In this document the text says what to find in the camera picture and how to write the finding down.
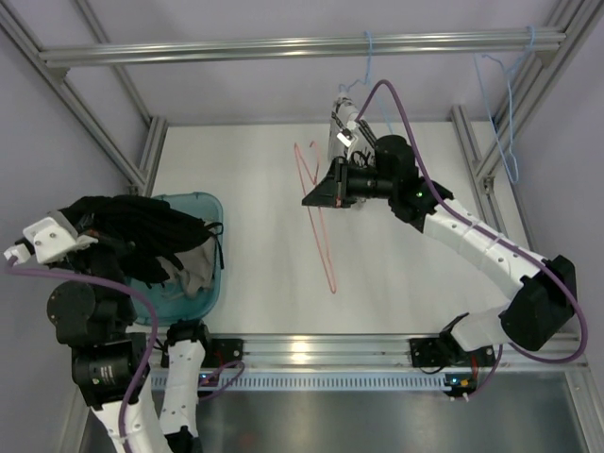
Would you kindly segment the beige cloth in basket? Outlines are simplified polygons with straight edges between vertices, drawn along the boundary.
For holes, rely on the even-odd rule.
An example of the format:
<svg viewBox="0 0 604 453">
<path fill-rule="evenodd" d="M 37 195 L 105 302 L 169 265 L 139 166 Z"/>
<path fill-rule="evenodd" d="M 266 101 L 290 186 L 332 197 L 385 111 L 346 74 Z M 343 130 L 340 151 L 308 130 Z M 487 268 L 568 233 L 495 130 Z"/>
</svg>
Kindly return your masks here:
<svg viewBox="0 0 604 453">
<path fill-rule="evenodd" d="M 169 281 L 179 285 L 179 294 L 193 299 L 202 290 L 212 288 L 215 253 L 216 239 L 209 238 L 194 249 L 176 253 L 181 269 L 168 260 L 164 260 L 162 267 L 168 274 Z"/>
</svg>

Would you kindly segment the teal plastic basket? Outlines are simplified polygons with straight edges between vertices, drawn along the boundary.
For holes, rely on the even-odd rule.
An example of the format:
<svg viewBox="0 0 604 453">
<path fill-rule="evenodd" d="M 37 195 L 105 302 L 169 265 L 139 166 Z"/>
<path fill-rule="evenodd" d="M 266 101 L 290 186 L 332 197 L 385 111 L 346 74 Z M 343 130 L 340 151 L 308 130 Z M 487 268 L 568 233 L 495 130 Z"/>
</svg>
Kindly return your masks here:
<svg viewBox="0 0 604 453">
<path fill-rule="evenodd" d="M 220 293 L 222 258 L 223 207 L 209 193 L 159 195 L 158 200 L 171 208 L 201 219 L 213 236 L 189 252 L 177 255 L 183 264 L 178 270 L 168 260 L 160 264 L 168 274 L 161 284 L 147 285 L 136 279 L 129 286 L 143 293 L 155 308 L 159 325 L 168 327 L 181 320 L 205 317 L 215 306 Z"/>
</svg>

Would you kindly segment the left aluminium frame posts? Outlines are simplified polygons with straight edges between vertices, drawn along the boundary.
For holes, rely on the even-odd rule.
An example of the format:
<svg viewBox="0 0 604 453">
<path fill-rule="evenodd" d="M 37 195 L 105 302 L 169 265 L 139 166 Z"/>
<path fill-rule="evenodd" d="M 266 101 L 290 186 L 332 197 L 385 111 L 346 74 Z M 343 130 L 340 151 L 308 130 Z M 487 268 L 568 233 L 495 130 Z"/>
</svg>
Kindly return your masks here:
<svg viewBox="0 0 604 453">
<path fill-rule="evenodd" d="M 136 162 L 125 156 L 109 130 L 93 111 L 93 108 L 85 101 L 74 83 L 67 77 L 69 70 L 67 68 L 52 68 L 42 60 L 42 42 L 10 1 L 1 3 L 1 31 L 10 39 L 34 71 L 72 113 L 79 124 L 83 126 L 85 132 L 100 147 L 118 172 L 127 180 L 129 191 L 149 196 L 155 184 L 169 124 L 165 118 L 150 114 L 126 69 L 117 67 L 112 70 L 112 73 L 125 91 L 126 97 L 141 115 L 146 127 L 142 155 Z"/>
</svg>

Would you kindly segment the right aluminium frame posts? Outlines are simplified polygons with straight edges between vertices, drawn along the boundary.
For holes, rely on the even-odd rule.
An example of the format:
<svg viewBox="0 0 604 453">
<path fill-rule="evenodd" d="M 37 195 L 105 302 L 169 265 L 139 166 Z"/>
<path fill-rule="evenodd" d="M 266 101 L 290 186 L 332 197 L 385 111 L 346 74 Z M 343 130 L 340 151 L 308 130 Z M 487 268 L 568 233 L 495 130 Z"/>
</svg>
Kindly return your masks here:
<svg viewBox="0 0 604 453">
<path fill-rule="evenodd" d="M 520 170 L 512 193 L 531 247 L 577 266 L 579 303 L 592 336 L 603 330 L 603 4 L 471 1 L 476 28 L 561 29 L 555 51 L 528 57 L 512 79 L 513 107 L 495 101 L 503 142 Z M 506 119 L 506 113 L 512 114 Z"/>
</svg>

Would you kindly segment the black trousers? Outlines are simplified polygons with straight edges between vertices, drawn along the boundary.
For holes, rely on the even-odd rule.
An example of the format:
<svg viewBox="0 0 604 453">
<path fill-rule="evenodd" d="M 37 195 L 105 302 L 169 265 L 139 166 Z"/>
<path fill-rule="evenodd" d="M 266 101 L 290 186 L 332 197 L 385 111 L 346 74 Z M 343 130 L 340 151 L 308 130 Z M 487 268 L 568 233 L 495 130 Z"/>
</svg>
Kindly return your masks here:
<svg viewBox="0 0 604 453">
<path fill-rule="evenodd" d="M 214 257 L 223 262 L 217 243 L 224 226 L 176 210 L 170 203 L 139 195 L 84 196 L 59 210 L 78 233 L 91 233 L 116 245 L 126 277 L 151 287 L 175 272 L 200 268 L 211 277 Z"/>
</svg>

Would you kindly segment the aluminium hanging rail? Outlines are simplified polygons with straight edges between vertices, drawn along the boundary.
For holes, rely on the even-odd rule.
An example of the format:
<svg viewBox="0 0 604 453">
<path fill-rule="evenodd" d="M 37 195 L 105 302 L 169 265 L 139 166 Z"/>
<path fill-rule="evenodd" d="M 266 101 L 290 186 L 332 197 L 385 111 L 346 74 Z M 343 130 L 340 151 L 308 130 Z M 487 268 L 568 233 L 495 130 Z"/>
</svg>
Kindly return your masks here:
<svg viewBox="0 0 604 453">
<path fill-rule="evenodd" d="M 263 38 L 203 42 L 155 42 L 43 49 L 41 60 L 51 68 L 169 64 L 264 59 L 347 58 L 393 55 L 513 52 L 527 48 L 555 51 L 566 39 L 556 27 L 393 35 Z"/>
</svg>

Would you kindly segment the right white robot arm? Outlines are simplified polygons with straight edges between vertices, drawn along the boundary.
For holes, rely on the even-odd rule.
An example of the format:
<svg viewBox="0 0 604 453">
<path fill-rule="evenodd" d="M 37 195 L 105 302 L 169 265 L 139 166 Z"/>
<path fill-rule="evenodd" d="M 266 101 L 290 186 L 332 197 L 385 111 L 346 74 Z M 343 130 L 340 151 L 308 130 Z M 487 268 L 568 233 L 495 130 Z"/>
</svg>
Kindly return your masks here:
<svg viewBox="0 0 604 453">
<path fill-rule="evenodd" d="M 377 140 L 372 166 L 333 159 L 302 203 L 347 209 L 372 198 L 386 200 L 397 219 L 457 252 L 508 300 L 499 308 L 461 314 L 441 330 L 435 348 L 447 363 L 496 344 L 536 352 L 575 316 L 574 264 L 563 256 L 547 260 L 533 254 L 488 227 L 452 192 L 421 176 L 412 148 L 401 136 Z"/>
</svg>

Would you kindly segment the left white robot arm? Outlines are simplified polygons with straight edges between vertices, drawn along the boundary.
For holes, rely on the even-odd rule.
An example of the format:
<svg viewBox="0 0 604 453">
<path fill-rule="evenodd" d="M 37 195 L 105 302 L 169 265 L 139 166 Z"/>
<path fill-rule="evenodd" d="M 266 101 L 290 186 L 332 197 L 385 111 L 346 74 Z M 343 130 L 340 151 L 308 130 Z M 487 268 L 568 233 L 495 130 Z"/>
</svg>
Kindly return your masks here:
<svg viewBox="0 0 604 453">
<path fill-rule="evenodd" d="M 75 273 L 51 293 L 47 316 L 72 353 L 72 380 L 117 452 L 199 452 L 195 416 L 209 333 L 199 319 L 172 324 L 161 346 L 168 378 L 155 408 L 149 378 L 155 333 L 128 332 L 137 318 L 115 252 L 95 245 L 69 259 Z"/>
</svg>

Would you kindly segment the white black patterned garment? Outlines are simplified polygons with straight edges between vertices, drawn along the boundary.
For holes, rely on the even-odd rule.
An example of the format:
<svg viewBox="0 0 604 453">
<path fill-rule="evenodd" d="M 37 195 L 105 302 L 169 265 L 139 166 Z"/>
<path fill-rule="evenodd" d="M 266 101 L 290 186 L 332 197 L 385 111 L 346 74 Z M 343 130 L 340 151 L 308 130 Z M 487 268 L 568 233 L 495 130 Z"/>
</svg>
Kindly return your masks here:
<svg viewBox="0 0 604 453">
<path fill-rule="evenodd" d="M 357 119 L 358 115 L 351 96 L 340 90 L 330 113 L 329 167 L 323 184 L 329 208 L 350 208 L 376 194 L 376 136 L 363 118 Z"/>
</svg>

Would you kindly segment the aluminium frame posts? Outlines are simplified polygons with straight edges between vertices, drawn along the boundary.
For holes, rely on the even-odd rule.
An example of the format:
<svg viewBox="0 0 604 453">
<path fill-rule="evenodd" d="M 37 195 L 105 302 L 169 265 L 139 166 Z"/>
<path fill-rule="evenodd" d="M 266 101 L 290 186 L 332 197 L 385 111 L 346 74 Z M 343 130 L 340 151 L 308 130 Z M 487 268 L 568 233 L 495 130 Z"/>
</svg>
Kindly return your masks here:
<svg viewBox="0 0 604 453">
<path fill-rule="evenodd" d="M 118 172 L 127 180 L 129 191 L 149 196 L 155 184 L 169 124 L 165 118 L 150 114 L 126 69 L 117 67 L 112 70 L 112 73 L 125 91 L 126 97 L 141 115 L 146 127 L 142 155 L 136 162 L 125 156 L 109 130 L 93 111 L 93 108 L 85 101 L 74 83 L 67 77 L 69 70 L 67 68 L 52 68 L 42 60 L 42 42 L 10 1 L 1 3 L 1 31 L 10 39 L 34 71 L 72 113 L 79 124 L 83 126 L 85 132 L 100 147 Z"/>
<path fill-rule="evenodd" d="M 471 1 L 476 28 L 561 29 L 555 51 L 528 57 L 512 79 L 513 107 L 495 101 L 503 142 L 520 170 L 512 193 L 531 247 L 577 266 L 579 303 L 592 336 L 603 330 L 603 4 Z M 506 119 L 506 113 L 512 114 Z"/>
</svg>

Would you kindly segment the pink wire hanger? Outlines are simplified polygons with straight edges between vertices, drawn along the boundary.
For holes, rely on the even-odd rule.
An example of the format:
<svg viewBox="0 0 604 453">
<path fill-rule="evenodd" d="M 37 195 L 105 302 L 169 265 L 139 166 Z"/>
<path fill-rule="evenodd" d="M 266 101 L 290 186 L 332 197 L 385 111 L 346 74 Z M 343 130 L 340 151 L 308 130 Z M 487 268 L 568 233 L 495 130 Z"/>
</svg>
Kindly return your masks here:
<svg viewBox="0 0 604 453">
<path fill-rule="evenodd" d="M 310 189 L 318 187 L 318 176 L 319 170 L 321 169 L 321 148 L 317 142 L 312 141 L 309 145 L 309 149 L 314 152 L 315 164 L 310 167 L 306 161 L 303 151 L 298 143 L 294 143 L 294 159 L 296 164 L 296 170 L 298 173 L 302 193 L 307 195 L 310 193 Z M 329 237 L 327 234 L 327 226 L 325 217 L 321 208 L 307 207 L 307 213 L 310 220 L 310 227 L 312 229 L 313 238 L 319 253 L 319 257 L 323 266 L 325 277 L 327 280 L 327 286 L 332 294 L 336 294 L 338 291 L 338 284 L 335 275 L 335 269 L 333 260 L 331 257 L 331 249 L 329 244 Z"/>
</svg>

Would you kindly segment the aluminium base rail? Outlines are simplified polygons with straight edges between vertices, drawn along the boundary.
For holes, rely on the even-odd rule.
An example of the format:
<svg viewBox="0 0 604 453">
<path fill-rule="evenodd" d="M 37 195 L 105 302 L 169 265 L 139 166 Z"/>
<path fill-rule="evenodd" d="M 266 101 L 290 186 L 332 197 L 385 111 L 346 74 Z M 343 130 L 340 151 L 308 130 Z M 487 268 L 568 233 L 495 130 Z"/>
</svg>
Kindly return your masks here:
<svg viewBox="0 0 604 453">
<path fill-rule="evenodd" d="M 212 340 L 241 339 L 242 357 L 247 369 L 261 371 L 396 371 L 411 372 L 410 339 L 403 334 L 218 334 Z M 579 336 L 556 334 L 539 352 L 542 359 L 563 359 L 575 352 Z M 502 371 L 537 371 L 542 369 L 573 369 L 588 366 L 585 356 L 568 363 L 541 363 L 503 346 L 499 362 Z"/>
</svg>

